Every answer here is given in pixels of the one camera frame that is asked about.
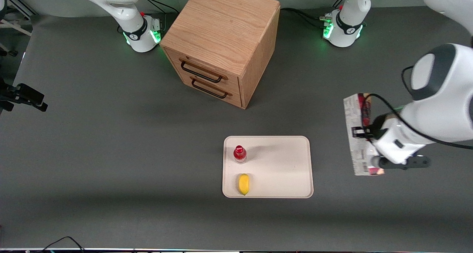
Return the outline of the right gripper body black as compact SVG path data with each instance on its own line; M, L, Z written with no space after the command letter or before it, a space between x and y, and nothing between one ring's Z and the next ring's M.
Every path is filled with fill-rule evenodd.
M17 88L5 83L4 79L0 79L0 107L2 110L11 112L14 104L17 103Z

